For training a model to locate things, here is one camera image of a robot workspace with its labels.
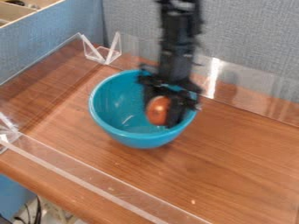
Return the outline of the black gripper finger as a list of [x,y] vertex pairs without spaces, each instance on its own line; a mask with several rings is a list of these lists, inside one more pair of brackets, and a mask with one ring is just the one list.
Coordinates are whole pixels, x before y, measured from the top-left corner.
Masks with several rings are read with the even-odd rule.
[[144,85],[144,108],[147,108],[150,101],[159,95],[160,95],[159,87]]
[[182,122],[188,110],[190,110],[188,100],[184,97],[174,96],[171,98],[171,104],[167,113],[166,126],[168,128],[172,128]]

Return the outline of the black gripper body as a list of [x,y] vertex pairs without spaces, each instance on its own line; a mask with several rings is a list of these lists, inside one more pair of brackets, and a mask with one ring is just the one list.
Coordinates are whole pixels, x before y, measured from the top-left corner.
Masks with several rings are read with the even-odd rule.
[[144,85],[156,86],[160,88],[160,95],[172,97],[180,96],[188,100],[190,109],[198,109],[200,106],[200,94],[203,92],[202,87],[195,84],[190,77],[183,78],[179,81],[170,82],[164,78],[158,76],[158,67],[147,64],[139,65],[139,75],[136,82],[144,87]]

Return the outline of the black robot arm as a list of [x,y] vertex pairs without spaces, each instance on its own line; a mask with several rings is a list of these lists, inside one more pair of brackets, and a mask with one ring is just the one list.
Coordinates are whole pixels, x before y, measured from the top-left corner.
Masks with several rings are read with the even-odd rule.
[[202,87],[192,81],[196,36],[202,34],[202,0],[155,0],[160,4],[162,38],[158,66],[139,64],[136,82],[144,88],[144,111],[158,100],[167,100],[160,122],[151,124],[172,128],[187,112],[200,106]]

